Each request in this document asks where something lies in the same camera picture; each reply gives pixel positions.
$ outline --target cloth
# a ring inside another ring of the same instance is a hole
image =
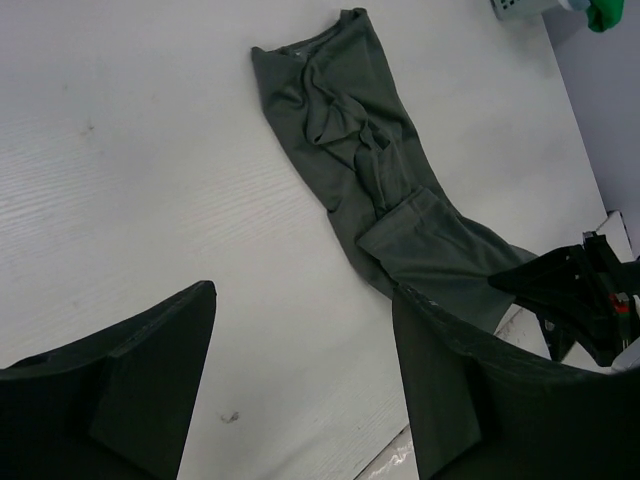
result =
[[[310,40],[255,47],[252,60],[268,122],[360,275],[388,297],[408,284],[493,332],[514,297],[487,277],[534,256],[451,204],[367,12],[342,11]]]
[[[601,33],[615,27],[622,19],[624,0],[591,0],[587,9],[589,29]]]
[[[400,287],[393,327],[421,480],[636,478],[640,369],[579,370]]]

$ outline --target white table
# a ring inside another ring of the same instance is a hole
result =
[[[539,253],[605,219],[540,19],[499,24],[488,0],[360,4],[464,214]],[[181,479],[352,479],[407,423],[390,302],[278,146],[249,60],[341,6],[0,6],[0,365],[214,280]]]

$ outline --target wall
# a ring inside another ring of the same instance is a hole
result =
[[[640,254],[640,2],[622,22],[591,32],[583,14],[548,12],[545,23],[608,210],[620,210]]]

